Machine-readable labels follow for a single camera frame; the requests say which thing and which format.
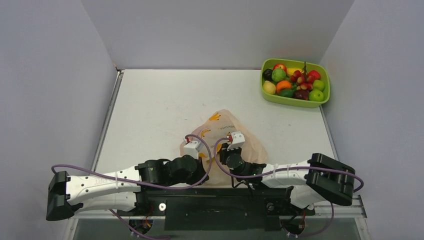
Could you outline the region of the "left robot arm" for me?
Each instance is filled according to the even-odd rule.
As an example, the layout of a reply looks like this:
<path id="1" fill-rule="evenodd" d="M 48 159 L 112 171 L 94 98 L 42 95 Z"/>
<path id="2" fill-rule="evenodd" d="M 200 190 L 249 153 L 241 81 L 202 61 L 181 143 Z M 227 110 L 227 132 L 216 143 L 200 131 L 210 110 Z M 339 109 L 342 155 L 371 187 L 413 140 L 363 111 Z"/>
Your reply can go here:
<path id="1" fill-rule="evenodd" d="M 149 201 L 138 193 L 154 190 L 190 189 L 209 180 L 212 168 L 204 168 L 201 158 L 183 155 L 173 160 L 151 159 L 129 168 L 109 173 L 98 173 L 74 165 L 63 164 L 85 172 L 86 176 L 54 171 L 47 191 L 47 221 L 61 221 L 75 214 L 91 210 L 112 209 L 133 211 L 143 215 Z"/>

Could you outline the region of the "translucent orange plastic bag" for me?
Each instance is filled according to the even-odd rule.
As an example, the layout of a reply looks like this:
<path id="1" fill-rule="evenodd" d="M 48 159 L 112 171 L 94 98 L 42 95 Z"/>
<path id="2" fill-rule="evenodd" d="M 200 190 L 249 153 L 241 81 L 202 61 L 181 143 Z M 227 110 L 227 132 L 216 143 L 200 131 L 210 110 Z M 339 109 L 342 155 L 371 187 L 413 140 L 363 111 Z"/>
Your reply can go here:
<path id="1" fill-rule="evenodd" d="M 213 154 L 215 143 L 220 138 L 228 137 L 233 132 L 240 131 L 245 138 L 245 143 L 241 146 L 241 157 L 248 163 L 264 164 L 268 160 L 268 153 L 262 143 L 245 128 L 241 122 L 226 109 L 215 112 L 203 125 L 196 128 L 189 136 L 189 141 L 198 141 L 193 137 L 199 136 L 206 142 L 206 146 L 199 148 L 198 156 L 202 159 L 202 163 L 197 172 L 192 175 L 193 180 L 189 181 L 189 185 L 198 182 L 206 173 L 208 167 L 211 167 L 208 176 L 204 179 L 202 185 L 208 187 L 223 187 L 230 183 L 230 176 L 224 173 L 217 165 Z"/>

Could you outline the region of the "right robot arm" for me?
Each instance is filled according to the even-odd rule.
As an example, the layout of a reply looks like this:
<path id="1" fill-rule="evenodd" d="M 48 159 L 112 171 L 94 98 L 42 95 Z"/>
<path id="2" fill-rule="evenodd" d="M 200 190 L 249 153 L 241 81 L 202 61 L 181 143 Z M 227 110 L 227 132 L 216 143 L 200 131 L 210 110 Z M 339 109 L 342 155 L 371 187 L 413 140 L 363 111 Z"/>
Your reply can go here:
<path id="1" fill-rule="evenodd" d="M 352 204 L 355 169 L 322 153 L 287 165 L 248 162 L 242 158 L 240 147 L 231 148 L 228 143 L 217 153 L 219 167 L 238 182 L 254 190 L 288 190 L 282 207 L 289 214 L 322 201 L 339 206 Z"/>

